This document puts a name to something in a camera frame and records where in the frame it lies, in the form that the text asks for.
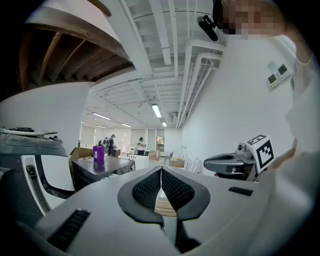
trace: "purple cup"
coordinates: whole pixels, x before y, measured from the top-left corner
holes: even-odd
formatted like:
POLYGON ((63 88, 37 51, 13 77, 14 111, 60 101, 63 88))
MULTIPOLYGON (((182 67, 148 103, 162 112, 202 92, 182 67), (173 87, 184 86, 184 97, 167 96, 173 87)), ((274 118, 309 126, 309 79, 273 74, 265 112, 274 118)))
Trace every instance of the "purple cup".
POLYGON ((93 147, 93 161, 104 163, 105 162, 105 147, 104 146, 94 146, 93 147))

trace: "dark table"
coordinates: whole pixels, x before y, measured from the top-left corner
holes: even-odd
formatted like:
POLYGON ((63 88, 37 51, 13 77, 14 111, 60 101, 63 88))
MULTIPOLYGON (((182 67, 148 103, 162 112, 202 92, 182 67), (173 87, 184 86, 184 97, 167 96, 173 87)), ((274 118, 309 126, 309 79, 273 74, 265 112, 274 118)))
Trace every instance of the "dark table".
POLYGON ((132 172, 134 160, 121 159, 106 155, 104 162, 95 162, 93 158, 72 161, 75 189, 81 188, 107 178, 111 174, 122 175, 132 172))

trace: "ceiling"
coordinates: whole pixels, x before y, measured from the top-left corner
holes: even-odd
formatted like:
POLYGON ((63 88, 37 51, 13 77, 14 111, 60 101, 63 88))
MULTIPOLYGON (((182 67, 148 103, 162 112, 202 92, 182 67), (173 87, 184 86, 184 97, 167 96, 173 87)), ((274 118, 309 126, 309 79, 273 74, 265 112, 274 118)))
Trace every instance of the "ceiling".
MULTIPOLYGON (((168 127, 176 127, 175 119, 172 119, 171 116, 176 116, 180 107, 184 75, 182 72, 185 64, 185 46, 188 42, 188 16, 189 39, 211 41, 199 27, 197 20, 194 23, 194 17, 205 14, 210 15, 212 12, 212 0, 198 0, 197 7, 195 6, 196 1, 189 0, 189 7, 187 7, 186 0, 174 1, 177 30, 177 77, 175 77, 174 64, 174 33, 168 0, 159 1, 162 9, 159 13, 160 15, 163 13, 165 31, 168 38, 168 47, 165 49, 162 45, 166 42, 160 40, 160 34, 163 35, 163 28, 162 31, 157 28, 153 12, 154 9, 151 8, 150 4, 152 1, 153 0, 115 0, 111 3, 107 0, 101 0, 102 3, 105 2, 111 11, 112 16, 107 20, 119 37, 136 71, 134 71, 135 73, 132 72, 132 74, 134 74, 132 77, 128 76, 123 80, 121 80, 121 75, 119 75, 118 79, 117 77, 114 78, 114 76, 112 79, 105 77, 95 83, 95 86, 89 93, 83 110, 82 120, 86 122, 85 125, 124 128, 122 124, 127 124, 132 126, 132 128, 163 128, 162 122, 166 122, 168 127), (122 23, 122 26, 119 28, 116 19, 122 23), (126 21, 130 21, 130 19, 133 21, 133 24, 129 23, 127 25, 126 21), (132 37, 130 33, 133 33, 135 30, 134 26, 137 28, 138 36, 135 35, 132 37), (126 34, 127 40, 130 38, 132 45, 134 45, 135 41, 139 43, 140 40, 140 49, 137 47, 134 49, 130 48, 130 45, 124 40, 126 34), (140 50, 141 54, 140 57, 138 56, 135 59, 135 54, 138 50, 140 50), (164 51, 169 51, 169 60, 168 58, 166 59, 167 63, 170 62, 169 64, 165 64, 164 51), (162 118, 155 116, 151 104, 158 105, 162 118), (93 112, 107 116, 111 118, 111 120, 95 116, 92 114, 93 112)), ((204 49, 201 47, 194 47, 192 49, 191 67, 193 67, 196 55, 201 52, 204 52, 204 49)), ((207 68, 208 64, 205 65, 205 63, 203 63, 194 87, 194 92, 192 92, 192 98, 207 68)))

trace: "white ceiling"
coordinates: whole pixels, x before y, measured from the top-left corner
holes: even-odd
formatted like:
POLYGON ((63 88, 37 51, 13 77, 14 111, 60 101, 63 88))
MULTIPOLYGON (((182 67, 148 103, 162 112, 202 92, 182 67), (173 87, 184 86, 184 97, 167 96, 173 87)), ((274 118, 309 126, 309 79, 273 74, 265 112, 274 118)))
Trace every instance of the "white ceiling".
MULTIPOLYGON (((111 8, 113 19, 121 19, 123 25, 120 28, 113 26, 113 20, 110 19, 110 25, 114 32, 118 35, 124 49, 128 56, 131 58, 137 71, 137 61, 134 61, 134 54, 137 49, 131 49, 127 42, 126 37, 121 36, 121 33, 125 33, 125 30, 132 30, 131 25, 127 25, 123 10, 112 9, 113 5, 119 4, 122 0, 112 0, 112 4, 107 6, 111 8)), ((194 31, 194 11, 195 2, 189 0, 189 39, 201 39, 205 41, 211 41, 205 32, 199 27, 197 21, 195 21, 194 31)), ((82 120, 86 122, 88 126, 104 126, 107 128, 124 128, 121 124, 127 124, 132 128, 157 128, 163 127, 162 122, 166 122, 168 127, 176 127, 174 123, 170 121, 170 114, 177 113, 180 106, 180 97, 182 89, 182 71, 184 70, 185 63, 185 46, 188 41, 188 26, 187 26, 187 1, 174 0, 175 15, 176 15, 176 27, 177 27, 177 49, 178 49, 178 79, 175 79, 175 67, 174 67, 174 50, 173 50, 173 32, 172 24, 169 13, 168 0, 160 0, 162 12, 165 21, 165 28, 168 36, 169 51, 171 56, 171 64, 165 65, 164 55, 161 48, 160 37, 156 26, 153 11, 148 0, 126 0, 129 9, 129 15, 133 18, 134 23, 138 29, 139 36, 142 39, 143 45, 140 44, 143 51, 147 53, 147 60, 144 63, 149 65, 152 70, 152 74, 135 76, 134 79, 127 79, 125 82, 118 83, 117 79, 100 79, 97 81, 94 87, 99 88, 98 91, 91 93, 86 101, 82 120), (157 118, 151 108, 151 104, 157 104, 162 118, 157 118), (92 115, 93 112, 111 118, 106 120, 101 117, 92 115)), ((205 14, 210 15, 212 12, 212 0, 198 0, 196 17, 203 16, 205 14)), ((127 40, 133 41, 137 38, 127 38, 127 40)), ((195 47, 192 50, 191 65, 195 62, 195 56, 204 50, 200 47, 195 47)), ((208 66, 201 66, 199 74, 202 74, 208 66)), ((198 89, 200 81, 197 81, 194 88, 194 92, 198 89)))

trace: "floor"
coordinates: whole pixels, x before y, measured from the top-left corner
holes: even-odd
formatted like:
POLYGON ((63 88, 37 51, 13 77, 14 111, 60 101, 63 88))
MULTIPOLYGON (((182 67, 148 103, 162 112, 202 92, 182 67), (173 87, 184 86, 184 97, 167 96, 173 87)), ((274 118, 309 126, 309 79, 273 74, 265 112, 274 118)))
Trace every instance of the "floor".
POLYGON ((159 161, 149 160, 149 167, 154 168, 156 166, 170 166, 169 160, 167 160, 166 163, 164 157, 160 157, 159 161))

